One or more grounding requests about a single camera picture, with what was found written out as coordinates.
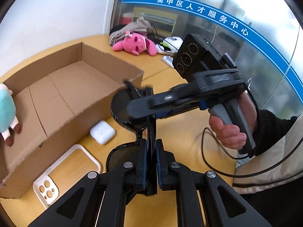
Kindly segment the person's right hand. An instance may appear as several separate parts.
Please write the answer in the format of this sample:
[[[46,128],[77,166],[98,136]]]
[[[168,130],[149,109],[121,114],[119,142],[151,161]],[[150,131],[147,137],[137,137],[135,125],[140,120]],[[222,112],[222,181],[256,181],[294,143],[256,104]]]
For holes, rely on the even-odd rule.
[[[251,132],[254,132],[257,124],[257,112],[253,102],[246,93],[242,93],[237,101]],[[209,126],[226,148],[239,150],[246,144],[247,135],[242,133],[240,128],[234,124],[224,124],[221,118],[211,115]]]

